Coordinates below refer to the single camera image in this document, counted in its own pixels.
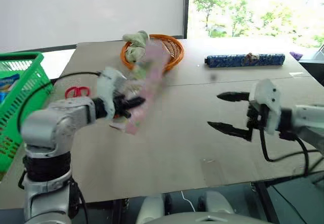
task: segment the orange wicker basket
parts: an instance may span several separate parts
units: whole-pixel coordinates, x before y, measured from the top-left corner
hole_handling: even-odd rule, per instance
[[[156,38],[161,40],[170,52],[171,59],[170,62],[166,65],[165,71],[170,71],[175,65],[177,65],[182,60],[184,56],[184,49],[182,47],[182,44],[175,38],[163,34],[150,34],[150,38]],[[131,44],[131,42],[127,42],[123,46],[120,53],[120,59],[129,69],[132,70],[134,64],[129,63],[125,57],[126,50]]]

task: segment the green plastic basket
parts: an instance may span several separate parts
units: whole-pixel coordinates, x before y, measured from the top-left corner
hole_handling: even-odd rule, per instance
[[[43,58],[40,52],[0,54],[0,78],[20,74],[20,79],[0,103],[0,175],[8,170],[22,143],[17,130],[17,116],[22,103],[36,88],[50,81],[41,66]],[[49,85],[28,101],[22,122],[32,111],[43,106],[52,89],[53,86]]]

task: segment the white wall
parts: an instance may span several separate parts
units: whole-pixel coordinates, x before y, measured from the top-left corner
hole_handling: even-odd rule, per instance
[[[0,0],[0,52],[182,29],[183,0]]]

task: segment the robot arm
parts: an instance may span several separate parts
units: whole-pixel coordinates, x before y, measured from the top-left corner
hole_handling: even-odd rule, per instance
[[[80,192],[70,168],[73,136],[98,118],[112,119],[115,114],[130,117],[127,109],[145,101],[127,101],[118,94],[124,81],[120,72],[106,68],[98,78],[98,98],[59,100],[25,120],[21,133],[26,148],[23,186],[28,224],[66,224],[77,214]]]
[[[238,129],[220,122],[208,122],[216,130],[248,141],[252,139],[253,129],[264,129],[270,135],[279,131],[280,138],[294,140],[293,136],[296,135],[324,155],[323,106],[282,108],[280,92],[269,79],[259,81],[250,93],[226,92],[217,97],[230,102],[249,101],[249,109],[248,129]]]

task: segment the scissors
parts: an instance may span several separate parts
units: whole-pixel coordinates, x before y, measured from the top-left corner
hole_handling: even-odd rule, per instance
[[[89,96],[90,95],[90,88],[87,86],[72,86],[68,88],[65,91],[65,98],[76,98],[76,97],[82,97],[82,96]]]

